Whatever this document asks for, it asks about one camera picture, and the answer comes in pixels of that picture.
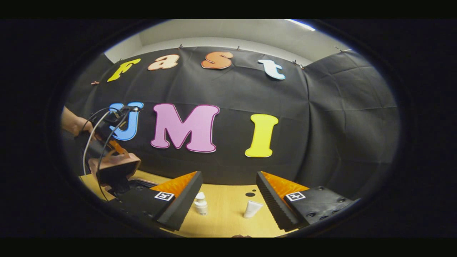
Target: white wall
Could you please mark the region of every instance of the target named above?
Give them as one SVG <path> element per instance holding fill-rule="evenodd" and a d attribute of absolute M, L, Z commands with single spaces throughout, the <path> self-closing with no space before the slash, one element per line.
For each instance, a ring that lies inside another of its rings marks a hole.
<path fill-rule="evenodd" d="M 227 47 L 236 49 L 238 46 L 242 50 L 248 50 L 263 54 L 268 54 L 276 56 L 285 60 L 294 61 L 297 60 L 298 64 L 306 66 L 312 61 L 305 59 L 301 56 L 293 54 L 291 52 L 261 44 L 253 41 L 246 41 L 241 39 L 234 38 L 223 38 L 223 37 L 189 37 L 181 39 L 173 39 L 168 41 L 163 41 L 160 43 L 155 43 L 147 46 L 143 46 L 141 49 L 132 53 L 129 57 L 145 54 L 149 52 L 154 52 L 163 49 L 178 48 L 182 44 L 183 47 L 197 47 L 197 46 L 211 46 L 211 47 Z"/>
<path fill-rule="evenodd" d="M 342 50 L 350 48 L 323 31 L 311 31 L 283 19 L 177 19 L 157 24 L 140 33 L 144 46 L 191 37 L 236 38 L 257 42 L 313 62 L 338 53 L 335 47 Z"/>
<path fill-rule="evenodd" d="M 105 55 L 110 61 L 116 63 L 119 59 L 135 56 L 136 54 L 134 53 L 139 51 L 142 47 L 143 44 L 141 43 L 140 35 L 136 34 L 107 50 Z"/>

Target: small bottle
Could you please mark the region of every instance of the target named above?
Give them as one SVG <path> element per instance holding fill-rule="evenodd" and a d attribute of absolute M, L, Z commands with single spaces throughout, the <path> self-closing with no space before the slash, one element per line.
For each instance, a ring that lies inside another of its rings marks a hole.
<path fill-rule="evenodd" d="M 208 214 L 208 204 L 205 201 L 205 194 L 203 194 L 203 192 L 200 192 L 195 196 L 195 199 L 197 199 L 197 201 L 194 202 L 197 212 L 200 215 L 207 215 Z"/>

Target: ceiling light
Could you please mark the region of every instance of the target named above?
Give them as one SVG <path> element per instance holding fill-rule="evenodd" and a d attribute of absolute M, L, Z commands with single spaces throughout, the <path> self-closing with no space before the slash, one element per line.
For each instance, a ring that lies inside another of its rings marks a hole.
<path fill-rule="evenodd" d="M 314 28 L 312 28 L 312 27 L 310 27 L 310 26 L 308 26 L 308 25 L 306 25 L 306 24 L 303 24 L 303 23 L 301 23 L 301 22 L 298 22 L 298 21 L 295 21 L 295 20 L 290 20 L 290 19 L 285 19 L 285 20 L 286 20 L 286 21 L 293 22 L 293 23 L 295 23 L 295 24 L 297 24 L 297 25 L 300 25 L 300 26 L 302 26 L 302 27 L 304 27 L 304 28 L 306 28 L 306 29 L 309 29 L 310 31 L 315 31 Z"/>

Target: wooden table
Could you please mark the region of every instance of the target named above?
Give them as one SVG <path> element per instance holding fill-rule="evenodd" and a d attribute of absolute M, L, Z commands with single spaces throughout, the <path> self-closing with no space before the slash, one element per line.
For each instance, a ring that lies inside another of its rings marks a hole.
<path fill-rule="evenodd" d="M 89 174 L 81 176 L 81 178 L 91 191 L 100 199 L 105 200 L 93 175 Z M 155 182 L 157 184 L 170 180 L 166 177 L 160 177 L 139 170 L 136 171 L 133 178 Z M 108 200 L 114 199 L 114 196 L 104 188 L 102 190 Z M 185 237 L 232 237 L 234 235 L 277 237 L 286 234 L 283 230 L 279 230 L 256 185 L 226 186 L 202 184 L 200 192 L 203 192 L 206 196 L 208 215 L 199 215 L 192 205 L 179 231 L 171 232 L 165 229 L 162 230 Z M 245 195 L 246 193 L 254 193 L 255 196 L 248 197 Z M 264 206 L 262 206 L 254 217 L 245 219 L 243 218 L 243 213 L 246 210 L 248 200 L 261 203 Z"/>

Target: human hand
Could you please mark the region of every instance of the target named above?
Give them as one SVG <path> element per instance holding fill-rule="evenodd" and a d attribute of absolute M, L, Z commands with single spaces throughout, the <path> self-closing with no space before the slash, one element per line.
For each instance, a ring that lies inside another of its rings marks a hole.
<path fill-rule="evenodd" d="M 88 131 L 89 133 L 92 133 L 93 130 L 92 123 L 90 121 L 87 121 L 83 117 L 76 117 L 74 121 L 74 125 L 72 127 L 72 133 L 74 136 L 77 136 L 80 131 Z"/>
<path fill-rule="evenodd" d="M 79 135 L 80 131 L 92 132 L 94 129 L 92 123 L 88 122 L 83 117 L 78 117 L 72 113 L 67 107 L 64 107 L 62 111 L 62 128 L 72 133 L 74 136 Z"/>

